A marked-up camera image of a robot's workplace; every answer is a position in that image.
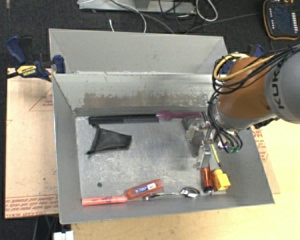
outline metal sheet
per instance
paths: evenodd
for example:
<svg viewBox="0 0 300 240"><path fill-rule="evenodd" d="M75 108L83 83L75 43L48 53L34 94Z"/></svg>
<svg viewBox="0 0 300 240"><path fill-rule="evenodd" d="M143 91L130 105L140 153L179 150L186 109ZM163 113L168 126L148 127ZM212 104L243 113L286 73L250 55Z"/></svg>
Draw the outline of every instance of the metal sheet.
<svg viewBox="0 0 300 240"><path fill-rule="evenodd" d="M227 54L223 37L50 29L50 55L66 72L210 74Z"/></svg>

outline small bottle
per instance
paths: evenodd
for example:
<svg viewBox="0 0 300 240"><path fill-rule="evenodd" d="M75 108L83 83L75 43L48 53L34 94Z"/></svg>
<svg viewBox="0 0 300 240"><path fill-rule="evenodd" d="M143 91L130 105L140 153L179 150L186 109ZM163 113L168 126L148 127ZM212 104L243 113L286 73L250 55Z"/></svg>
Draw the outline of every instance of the small bottle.
<svg viewBox="0 0 300 240"><path fill-rule="evenodd" d="M202 173L202 188L204 193L212 193L216 190L210 166L201 169Z"/></svg>
<svg viewBox="0 0 300 240"><path fill-rule="evenodd" d="M132 188L129 188L125 192L125 196L128 200L136 199L138 197L142 197L148 193L156 192L159 190L162 190L164 188L164 183L161 179L154 179L152 181L149 181L147 183L143 183L138 186L134 186Z"/></svg>

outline black plastic part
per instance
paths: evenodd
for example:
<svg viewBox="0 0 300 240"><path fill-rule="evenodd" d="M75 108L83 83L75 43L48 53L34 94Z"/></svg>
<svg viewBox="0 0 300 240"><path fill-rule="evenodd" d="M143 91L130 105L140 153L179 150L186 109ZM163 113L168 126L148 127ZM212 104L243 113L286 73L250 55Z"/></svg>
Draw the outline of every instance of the black plastic part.
<svg viewBox="0 0 300 240"><path fill-rule="evenodd" d="M133 115L109 115L90 117L90 125L101 124L144 124L144 123L158 123L159 119L155 114L133 114Z"/></svg>
<svg viewBox="0 0 300 240"><path fill-rule="evenodd" d="M275 120L274 118L270 118L268 120L259 122L259 123L255 124L253 126L254 126L255 129L260 129L261 127L267 126L268 124L270 124L274 120Z"/></svg>
<svg viewBox="0 0 300 240"><path fill-rule="evenodd" d="M91 155L96 152L110 150L128 149L131 144L132 137L111 130L102 129L96 125L96 133L90 151L86 154Z"/></svg>

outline black object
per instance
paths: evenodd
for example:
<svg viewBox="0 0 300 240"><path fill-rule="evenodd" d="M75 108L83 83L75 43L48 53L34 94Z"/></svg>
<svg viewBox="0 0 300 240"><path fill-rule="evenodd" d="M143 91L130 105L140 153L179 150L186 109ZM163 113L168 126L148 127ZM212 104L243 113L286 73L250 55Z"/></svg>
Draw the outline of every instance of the black object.
<svg viewBox="0 0 300 240"><path fill-rule="evenodd" d="M109 150L122 150L130 147L132 137L111 130L102 129L95 125L96 133L90 151L86 154L91 155L96 152Z"/></svg>
<svg viewBox="0 0 300 240"><path fill-rule="evenodd" d="M131 114L131 115L109 115L90 117L90 125L99 124L144 124L144 123L158 123L159 119L155 114Z"/></svg>
<svg viewBox="0 0 300 240"><path fill-rule="evenodd" d="M299 37L294 0L266 0L263 20L271 39L296 40Z"/></svg>

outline spoon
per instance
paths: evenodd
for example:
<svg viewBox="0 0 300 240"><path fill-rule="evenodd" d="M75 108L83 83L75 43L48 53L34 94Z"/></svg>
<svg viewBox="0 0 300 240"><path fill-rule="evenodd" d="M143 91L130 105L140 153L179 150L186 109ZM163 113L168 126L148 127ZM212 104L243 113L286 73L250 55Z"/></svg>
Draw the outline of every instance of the spoon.
<svg viewBox="0 0 300 240"><path fill-rule="evenodd" d="M184 187L181 189L180 192L176 193L150 193L146 194L142 197L144 201L149 201L153 199L165 199L165 198L171 198L171 197L176 197L176 196L185 196L188 198L196 198L197 196L200 195L200 192L198 189L194 187Z"/></svg>

